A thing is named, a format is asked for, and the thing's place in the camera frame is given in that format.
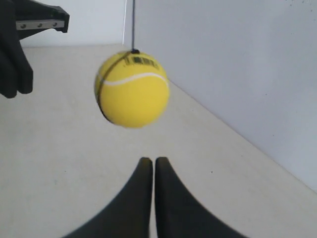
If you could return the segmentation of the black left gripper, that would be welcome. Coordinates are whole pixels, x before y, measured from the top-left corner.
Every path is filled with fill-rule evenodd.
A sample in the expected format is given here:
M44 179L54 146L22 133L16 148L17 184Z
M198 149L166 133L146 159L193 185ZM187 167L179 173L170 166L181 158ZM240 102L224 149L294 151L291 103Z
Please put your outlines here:
M20 40L48 29L67 33L69 20L70 14L60 6L36 0L0 2L1 95L11 99L17 93L29 94L33 90L33 70Z

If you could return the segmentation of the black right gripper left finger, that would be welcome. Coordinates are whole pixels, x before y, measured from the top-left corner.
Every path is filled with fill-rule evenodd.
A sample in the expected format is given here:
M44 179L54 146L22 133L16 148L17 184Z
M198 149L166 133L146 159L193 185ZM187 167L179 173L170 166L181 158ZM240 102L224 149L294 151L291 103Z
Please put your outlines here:
M67 238L148 238L153 190L153 163L143 157L122 190L96 216Z

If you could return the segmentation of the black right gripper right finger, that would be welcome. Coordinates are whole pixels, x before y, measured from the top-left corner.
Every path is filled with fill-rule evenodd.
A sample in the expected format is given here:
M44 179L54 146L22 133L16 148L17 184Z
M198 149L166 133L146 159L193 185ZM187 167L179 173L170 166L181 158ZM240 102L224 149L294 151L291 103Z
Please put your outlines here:
M155 162L155 213L159 238L245 237L190 193L167 157L159 157Z

